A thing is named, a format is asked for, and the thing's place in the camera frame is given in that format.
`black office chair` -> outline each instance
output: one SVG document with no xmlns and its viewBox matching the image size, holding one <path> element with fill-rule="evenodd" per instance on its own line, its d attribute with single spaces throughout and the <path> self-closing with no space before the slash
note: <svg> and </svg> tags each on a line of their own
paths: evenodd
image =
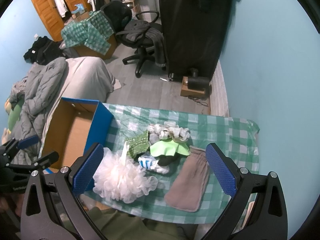
<svg viewBox="0 0 320 240">
<path fill-rule="evenodd" d="M 113 29 L 114 33 L 116 34 L 116 37 L 118 41 L 120 41 L 122 44 L 124 44 L 127 47 L 137 49 L 135 51 L 135 55 L 124 58 L 122 60 L 123 64 L 127 65 L 128 62 L 131 60 L 138 59 L 139 62 L 136 67 L 136 77 L 141 77 L 141 68 L 143 63 L 146 60 L 150 60 L 155 62 L 155 57 L 152 56 L 154 53 L 154 49 L 147 52 L 147 48 L 153 46 L 153 41 L 146 37 L 147 30 L 143 33 L 142 37 L 140 39 L 137 39 L 137 41 L 129 41 L 126 39 L 127 34 L 117 35 L 118 32 L 121 32 L 124 30 L 125 26 L 131 21 L 132 19 L 132 12 L 131 9 L 126 6 L 126 4 L 123 4 L 119 1 L 112 1 L 104 6 L 101 7 L 101 12 L 105 16 L 105 18 L 110 23 L 111 28 Z M 157 11 L 145 11 L 140 12 L 136 14 L 136 17 L 138 20 L 141 20 L 140 15 L 143 13 L 156 13 L 156 18 L 150 23 L 150 27 L 155 28 L 162 32 L 162 26 L 161 24 L 155 23 L 156 20 L 159 18 L 159 13 Z"/>
</svg>

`green checkered tablecloth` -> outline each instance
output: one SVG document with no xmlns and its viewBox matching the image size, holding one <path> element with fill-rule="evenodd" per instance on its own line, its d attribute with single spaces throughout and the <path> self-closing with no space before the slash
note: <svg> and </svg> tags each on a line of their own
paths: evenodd
<svg viewBox="0 0 320 240">
<path fill-rule="evenodd" d="M 90 18 L 80 22 L 72 21 L 61 31 L 61 36 L 66 43 L 66 48 L 85 45 L 88 48 L 105 55 L 110 48 L 107 39 L 113 30 L 103 16 L 98 12 L 89 12 Z"/>
<path fill-rule="evenodd" d="M 259 156 L 255 134 L 259 131 L 259 127 L 250 120 L 133 106 L 111 104 L 105 104 L 105 106 L 114 115 L 105 143 L 105 147 L 112 151 L 121 150 L 125 138 L 141 134 L 150 123 L 163 124 L 164 121 L 170 120 L 175 121 L 180 127 L 190 129 L 191 138 L 188 141 L 190 145 L 206 148 L 209 143 L 215 142 L 238 167 L 246 167 L 252 173 L 258 173 Z M 158 186 L 156 190 L 150 191 L 149 195 L 142 196 L 133 203 L 106 201 L 92 191 L 86 192 L 86 195 L 115 209 L 153 220 L 181 224 L 214 223 L 230 198 L 223 193 L 211 170 L 198 211 L 177 210 L 164 201 L 164 195 L 179 174 L 184 161 L 185 158 L 180 158 L 177 162 L 171 163 L 168 174 L 162 175 L 148 171 L 150 175 L 158 178 Z"/>
</svg>

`white towel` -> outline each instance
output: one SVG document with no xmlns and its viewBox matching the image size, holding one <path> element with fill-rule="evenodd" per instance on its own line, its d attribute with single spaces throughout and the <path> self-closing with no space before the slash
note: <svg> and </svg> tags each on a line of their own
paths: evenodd
<svg viewBox="0 0 320 240">
<path fill-rule="evenodd" d="M 96 5 L 95 5 L 95 3 L 94 3 L 95 1 L 94 0 L 88 0 L 88 3 L 90 3 L 91 4 L 91 6 L 92 6 L 92 11 L 96 11 Z"/>
<path fill-rule="evenodd" d="M 64 0 L 54 0 L 58 9 L 59 14 L 61 17 L 66 16 L 66 12 L 68 11 L 66 4 L 64 3 Z"/>
</svg>

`metal screw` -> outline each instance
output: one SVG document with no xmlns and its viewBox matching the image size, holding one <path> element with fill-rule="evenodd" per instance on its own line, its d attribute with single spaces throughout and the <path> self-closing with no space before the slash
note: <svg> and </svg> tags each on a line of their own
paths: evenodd
<svg viewBox="0 0 320 240">
<path fill-rule="evenodd" d="M 61 172 L 61 173 L 66 173 L 66 172 L 68 172 L 68 170 L 69 170 L 69 168 L 68 168 L 67 166 L 64 166 L 64 167 L 62 167 L 62 168 L 60 169 L 60 172 Z"/>
<path fill-rule="evenodd" d="M 273 178 L 276 178 L 277 174 L 274 171 L 272 171 L 272 172 L 270 172 L 270 176 L 273 177 Z"/>
<path fill-rule="evenodd" d="M 242 168 L 240 168 L 240 172 L 241 172 L 242 174 L 247 174 L 247 173 L 248 173 L 248 169 L 245 168 L 245 167 L 242 167 Z"/>
<path fill-rule="evenodd" d="M 35 176 L 38 175 L 38 173 L 39 173 L 38 171 L 33 171 L 33 172 L 31 172 L 31 176 L 32 176 L 32 177 L 35 177 Z"/>
</svg>

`wooden floor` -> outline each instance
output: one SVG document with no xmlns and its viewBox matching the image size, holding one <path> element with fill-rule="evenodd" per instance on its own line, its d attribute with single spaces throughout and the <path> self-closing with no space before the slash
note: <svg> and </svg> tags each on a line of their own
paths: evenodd
<svg viewBox="0 0 320 240">
<path fill-rule="evenodd" d="M 122 63 L 123 58 L 133 54 L 134 49 L 120 44 L 113 57 L 106 60 L 108 69 L 122 85 L 122 88 L 109 95 L 107 103 L 210 114 L 210 107 L 180 96 L 180 82 L 161 80 L 160 78 L 168 80 L 167 74 L 153 62 L 146 61 L 142 67 L 141 78 L 136 78 L 134 74 L 136 62 L 131 65 Z"/>
</svg>

